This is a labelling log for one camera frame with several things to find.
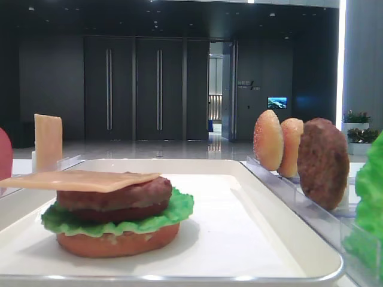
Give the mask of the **cheese slice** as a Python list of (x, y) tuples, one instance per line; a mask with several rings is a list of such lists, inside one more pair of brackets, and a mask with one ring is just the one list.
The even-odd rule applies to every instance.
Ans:
[(43, 169), (63, 159), (62, 119), (34, 114), (34, 120), (37, 168)]
[(159, 173), (64, 170), (10, 177), (1, 181), (1, 187), (109, 193), (131, 185), (152, 181), (159, 176)]

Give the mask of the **meat patty on burger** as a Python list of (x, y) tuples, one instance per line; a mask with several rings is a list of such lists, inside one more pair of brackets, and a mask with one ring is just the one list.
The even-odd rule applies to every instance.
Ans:
[(58, 191), (57, 202), (72, 210), (109, 211), (127, 208), (142, 208), (168, 201), (172, 195), (170, 180), (158, 177), (149, 182), (135, 184), (109, 192)]

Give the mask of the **brown meat patty upright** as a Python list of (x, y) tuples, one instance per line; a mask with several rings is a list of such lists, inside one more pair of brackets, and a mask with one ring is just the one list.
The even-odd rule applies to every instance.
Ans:
[(348, 145), (344, 134), (324, 118), (304, 123), (297, 170), (305, 196), (325, 210), (342, 201), (349, 174)]

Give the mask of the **lettuce on burger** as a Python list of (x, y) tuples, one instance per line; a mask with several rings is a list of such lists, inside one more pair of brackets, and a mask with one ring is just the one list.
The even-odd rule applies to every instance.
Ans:
[(104, 224), (83, 221), (76, 218), (72, 212), (61, 207), (58, 202), (54, 202), (41, 215), (41, 223), (46, 230), (66, 236), (83, 234), (90, 237), (100, 237), (106, 233), (120, 236), (125, 232), (145, 234), (186, 220), (193, 213), (193, 207), (193, 196), (183, 194), (173, 187), (168, 207), (158, 215), (139, 221), (108, 222)]

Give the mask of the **red tomato slice upright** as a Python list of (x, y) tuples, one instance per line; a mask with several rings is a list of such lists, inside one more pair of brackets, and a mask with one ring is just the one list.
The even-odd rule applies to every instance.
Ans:
[(13, 149), (6, 132), (0, 128), (0, 177), (1, 180), (11, 177), (13, 167)]

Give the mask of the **green lettuce leaf upright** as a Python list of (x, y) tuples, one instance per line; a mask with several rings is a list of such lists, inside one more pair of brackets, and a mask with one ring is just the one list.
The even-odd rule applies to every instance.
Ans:
[(356, 174), (355, 192), (360, 197), (356, 226), (344, 248), (382, 279), (382, 135), (372, 143), (367, 162)]

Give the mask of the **sesame bun top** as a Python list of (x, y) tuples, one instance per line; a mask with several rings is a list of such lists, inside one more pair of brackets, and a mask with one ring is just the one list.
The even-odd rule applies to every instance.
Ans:
[(269, 171), (279, 168), (284, 150), (284, 137), (279, 119), (273, 110), (266, 110), (260, 114), (253, 136), (255, 158), (260, 165)]

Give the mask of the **dark double door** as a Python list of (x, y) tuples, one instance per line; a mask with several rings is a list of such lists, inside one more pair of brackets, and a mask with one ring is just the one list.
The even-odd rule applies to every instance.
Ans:
[(204, 140), (209, 42), (84, 40), (88, 140)]

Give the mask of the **tan bun slice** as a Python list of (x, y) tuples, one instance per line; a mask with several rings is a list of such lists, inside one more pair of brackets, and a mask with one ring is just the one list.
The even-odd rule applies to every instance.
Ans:
[(300, 137), (303, 133), (303, 121), (297, 118), (288, 118), (281, 123), (284, 136), (284, 150), (282, 162), (278, 173), (285, 178), (297, 175), (297, 158)]

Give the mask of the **white tray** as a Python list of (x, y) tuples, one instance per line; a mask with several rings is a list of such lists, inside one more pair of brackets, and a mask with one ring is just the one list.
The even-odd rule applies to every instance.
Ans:
[(54, 191), (16, 191), (1, 200), (2, 286), (333, 286), (344, 273), (342, 255), (237, 161), (97, 159), (76, 168), (160, 172), (193, 196), (193, 214), (162, 249), (80, 258), (41, 225)]

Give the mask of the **bottom bun on tray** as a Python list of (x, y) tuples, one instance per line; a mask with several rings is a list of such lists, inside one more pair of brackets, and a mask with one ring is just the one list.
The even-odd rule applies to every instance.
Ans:
[(165, 226), (157, 231), (138, 234), (125, 232), (116, 236), (105, 233), (100, 237), (85, 234), (75, 236), (57, 235), (57, 241), (66, 251), (85, 258), (114, 258), (143, 254), (170, 244), (178, 234), (179, 223)]

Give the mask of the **clear acrylic rack left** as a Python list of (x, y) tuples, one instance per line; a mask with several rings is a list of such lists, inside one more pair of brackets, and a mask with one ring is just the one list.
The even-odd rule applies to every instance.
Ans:
[(49, 167), (43, 169), (37, 168), (37, 160), (35, 152), (32, 152), (31, 159), (14, 159), (12, 166), (12, 177), (20, 177), (24, 175), (29, 175), (37, 172), (46, 172), (46, 171), (56, 171), (56, 170), (66, 170), (70, 167), (75, 166), (84, 162), (81, 155), (76, 155), (74, 157), (66, 157), (62, 160), (57, 161), (54, 164), (51, 164)]

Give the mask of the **clear acrylic rack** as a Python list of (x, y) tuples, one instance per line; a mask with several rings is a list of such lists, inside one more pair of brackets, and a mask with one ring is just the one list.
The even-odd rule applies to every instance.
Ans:
[(76, 155), (74, 157), (66, 157), (62, 160), (57, 161), (54, 164), (51, 164), (49, 167), (43, 169), (37, 168), (37, 160), (35, 152), (32, 152), (31, 159), (14, 159), (12, 166), (12, 177), (20, 177), (24, 175), (29, 175), (37, 172), (46, 172), (46, 171), (56, 171), (56, 170), (66, 170), (70, 167), (75, 166), (84, 162), (81, 155)]
[(327, 243), (344, 256), (346, 275), (356, 286), (382, 286), (382, 242), (356, 223), (356, 204), (349, 195), (354, 177), (349, 178), (345, 198), (334, 211), (326, 211), (308, 199), (299, 179), (286, 179), (261, 167), (252, 157), (243, 162), (280, 200)]

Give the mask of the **potted plants planter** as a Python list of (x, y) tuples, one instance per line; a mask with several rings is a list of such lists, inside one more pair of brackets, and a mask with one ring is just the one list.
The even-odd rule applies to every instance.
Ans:
[(342, 119), (342, 133), (348, 142), (350, 155), (366, 155), (379, 136), (377, 129), (370, 128), (370, 117), (366, 112), (349, 110)]

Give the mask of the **wall screen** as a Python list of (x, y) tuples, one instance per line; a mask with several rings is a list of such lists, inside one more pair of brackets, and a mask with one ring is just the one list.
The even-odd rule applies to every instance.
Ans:
[(287, 97), (268, 97), (268, 109), (286, 109)]

